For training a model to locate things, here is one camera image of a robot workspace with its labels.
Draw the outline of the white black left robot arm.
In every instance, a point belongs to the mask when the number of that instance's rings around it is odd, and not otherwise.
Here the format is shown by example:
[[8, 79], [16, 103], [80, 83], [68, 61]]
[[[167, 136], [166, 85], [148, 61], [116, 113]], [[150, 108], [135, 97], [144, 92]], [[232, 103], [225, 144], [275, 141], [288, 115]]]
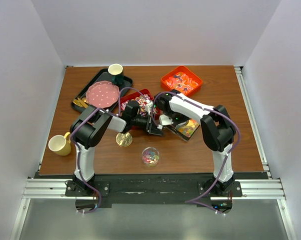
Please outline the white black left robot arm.
[[82, 196], [97, 194], [94, 186], [95, 149], [106, 130], [113, 130], [127, 137], [133, 127], [143, 129], [147, 134], [162, 136], [163, 131], [152, 119], [152, 111], [142, 116], [140, 105], [131, 100], [121, 115], [114, 115], [107, 110], [88, 106], [70, 127], [69, 139], [76, 147], [76, 169], [72, 177], [70, 190], [78, 191]]

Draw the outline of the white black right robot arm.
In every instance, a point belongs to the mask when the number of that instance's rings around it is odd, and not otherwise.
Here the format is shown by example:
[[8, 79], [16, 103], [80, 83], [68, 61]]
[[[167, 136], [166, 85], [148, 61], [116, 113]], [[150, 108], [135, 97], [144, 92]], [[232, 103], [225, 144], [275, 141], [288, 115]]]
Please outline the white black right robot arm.
[[232, 151], [239, 143], [234, 143], [234, 137], [238, 134], [240, 140], [241, 133], [226, 108], [200, 103], [177, 90], [158, 93], [154, 97], [154, 105], [162, 111], [157, 125], [159, 129], [163, 126], [177, 128], [188, 120], [194, 120], [201, 126], [203, 141], [212, 151], [214, 172], [211, 186], [193, 201], [212, 190], [220, 197], [229, 193], [234, 182]]

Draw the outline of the tin of star candies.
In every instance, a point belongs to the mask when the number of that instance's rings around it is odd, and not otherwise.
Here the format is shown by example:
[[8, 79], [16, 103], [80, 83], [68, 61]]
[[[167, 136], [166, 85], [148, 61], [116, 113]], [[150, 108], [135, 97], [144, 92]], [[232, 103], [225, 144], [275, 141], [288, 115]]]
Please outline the tin of star candies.
[[177, 126], [167, 125], [166, 128], [182, 140], [188, 142], [193, 137], [199, 126], [200, 124], [194, 119], [189, 119]]

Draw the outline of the clear glass jar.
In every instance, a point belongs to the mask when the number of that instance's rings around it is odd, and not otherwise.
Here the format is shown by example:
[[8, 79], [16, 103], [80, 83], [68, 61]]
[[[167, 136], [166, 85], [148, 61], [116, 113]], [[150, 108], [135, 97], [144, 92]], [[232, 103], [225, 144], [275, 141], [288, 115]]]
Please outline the clear glass jar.
[[141, 159], [147, 167], [155, 167], [160, 159], [159, 151], [155, 147], [147, 147], [142, 151]]

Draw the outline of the red box of swirl candies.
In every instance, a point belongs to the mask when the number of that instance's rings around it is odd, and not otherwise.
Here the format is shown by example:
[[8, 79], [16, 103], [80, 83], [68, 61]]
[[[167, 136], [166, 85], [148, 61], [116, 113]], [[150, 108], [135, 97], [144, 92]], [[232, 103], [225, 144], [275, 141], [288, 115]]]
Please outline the red box of swirl candies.
[[[122, 110], [120, 118], [126, 122], [121, 133], [127, 133], [131, 129], [140, 129], [146, 132], [148, 113], [145, 111], [145, 103], [148, 99], [152, 102], [154, 100], [147, 89], [142, 89], [119, 100], [119, 107]], [[150, 116], [157, 119], [160, 116], [160, 110], [153, 106]]]

